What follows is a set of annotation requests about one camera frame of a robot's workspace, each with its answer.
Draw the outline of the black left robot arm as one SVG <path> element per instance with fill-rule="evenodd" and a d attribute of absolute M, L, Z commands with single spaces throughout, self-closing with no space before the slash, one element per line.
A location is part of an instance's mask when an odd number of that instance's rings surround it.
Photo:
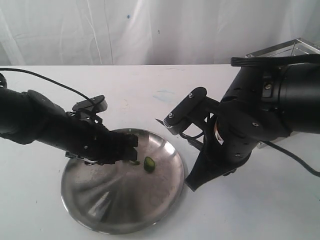
<path fill-rule="evenodd" d="M 138 159 L 138 137 L 107 129 L 98 113 L 107 110 L 104 95 L 65 111 L 41 93 L 17 92 L 0 77 L 0 136 L 20 145 L 34 141 L 65 151 L 87 165 L 109 165 Z"/>

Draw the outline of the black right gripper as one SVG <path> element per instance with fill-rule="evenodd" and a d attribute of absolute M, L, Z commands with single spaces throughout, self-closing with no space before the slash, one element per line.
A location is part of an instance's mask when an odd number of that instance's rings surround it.
<path fill-rule="evenodd" d="M 205 183 L 234 173 L 250 157 L 249 141 L 230 138 L 222 144 L 216 137 L 204 140 L 194 166 L 185 179 L 186 185 L 195 192 Z"/>

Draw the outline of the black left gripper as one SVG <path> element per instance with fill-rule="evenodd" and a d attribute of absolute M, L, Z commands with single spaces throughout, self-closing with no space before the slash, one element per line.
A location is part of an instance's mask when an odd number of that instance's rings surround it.
<path fill-rule="evenodd" d="M 135 149 L 139 138 L 107 129 L 95 123 L 89 127 L 89 133 L 82 135 L 78 142 L 72 142 L 65 151 L 65 157 L 83 161 L 85 165 L 113 165 L 117 161 L 133 161 L 138 157 Z"/>

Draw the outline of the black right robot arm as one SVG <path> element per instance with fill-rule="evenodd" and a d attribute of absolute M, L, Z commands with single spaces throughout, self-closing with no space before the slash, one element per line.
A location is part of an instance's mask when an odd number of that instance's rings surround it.
<path fill-rule="evenodd" d="M 193 191 L 234 173 L 259 142 L 293 132 L 320 132 L 320 57 L 234 57 L 240 70 L 219 103 L 199 106 L 189 119 L 204 133 L 185 179 Z"/>

